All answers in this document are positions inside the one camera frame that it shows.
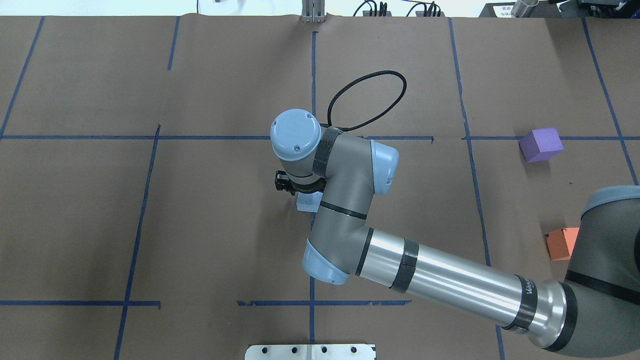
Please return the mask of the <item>silver metal cylinder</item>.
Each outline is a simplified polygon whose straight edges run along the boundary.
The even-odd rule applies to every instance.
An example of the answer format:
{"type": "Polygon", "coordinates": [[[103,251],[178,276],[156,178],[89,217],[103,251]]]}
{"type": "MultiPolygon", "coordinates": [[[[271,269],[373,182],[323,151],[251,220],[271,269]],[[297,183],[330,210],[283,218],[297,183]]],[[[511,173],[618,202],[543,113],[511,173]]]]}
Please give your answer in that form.
{"type": "Polygon", "coordinates": [[[529,18],[539,2],[539,0],[515,0],[510,10],[510,16],[512,18],[529,18]]]}

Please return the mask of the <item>purple foam block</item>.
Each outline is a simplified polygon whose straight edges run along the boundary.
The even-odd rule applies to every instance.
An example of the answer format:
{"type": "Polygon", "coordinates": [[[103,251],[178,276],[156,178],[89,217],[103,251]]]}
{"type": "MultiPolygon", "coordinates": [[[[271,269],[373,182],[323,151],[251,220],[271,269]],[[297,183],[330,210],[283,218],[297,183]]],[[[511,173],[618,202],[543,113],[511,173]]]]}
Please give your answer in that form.
{"type": "Polygon", "coordinates": [[[555,127],[533,129],[519,139],[518,145],[527,163],[549,161],[565,150],[555,127]]]}

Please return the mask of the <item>orange foam block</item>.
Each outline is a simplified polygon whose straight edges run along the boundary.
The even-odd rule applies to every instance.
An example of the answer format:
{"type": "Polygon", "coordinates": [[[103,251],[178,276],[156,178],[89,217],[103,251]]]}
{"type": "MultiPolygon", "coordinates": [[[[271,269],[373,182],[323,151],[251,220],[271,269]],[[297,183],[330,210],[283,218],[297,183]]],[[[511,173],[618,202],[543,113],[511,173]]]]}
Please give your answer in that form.
{"type": "Polygon", "coordinates": [[[570,260],[578,234],[579,227],[565,227],[544,235],[549,258],[552,261],[570,260]]]}

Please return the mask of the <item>aluminium frame post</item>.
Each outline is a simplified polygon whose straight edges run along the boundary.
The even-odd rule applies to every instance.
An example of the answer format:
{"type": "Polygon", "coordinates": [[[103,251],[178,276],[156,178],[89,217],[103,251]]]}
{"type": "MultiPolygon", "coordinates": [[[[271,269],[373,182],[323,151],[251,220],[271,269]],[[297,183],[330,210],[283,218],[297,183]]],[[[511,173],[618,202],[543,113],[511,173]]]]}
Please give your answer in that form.
{"type": "Polygon", "coordinates": [[[302,23],[324,23],[326,21],[325,0],[302,0],[302,23]]]}

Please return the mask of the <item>light blue foam block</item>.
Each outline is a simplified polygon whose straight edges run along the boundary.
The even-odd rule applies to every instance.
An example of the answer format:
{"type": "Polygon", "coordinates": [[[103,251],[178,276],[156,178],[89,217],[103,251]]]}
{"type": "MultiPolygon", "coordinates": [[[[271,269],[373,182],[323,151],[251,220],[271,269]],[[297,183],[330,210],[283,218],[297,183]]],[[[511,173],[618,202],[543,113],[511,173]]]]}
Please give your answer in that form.
{"type": "Polygon", "coordinates": [[[314,193],[297,193],[295,202],[296,208],[300,212],[317,214],[320,203],[322,202],[323,192],[316,191],[314,193]]]}

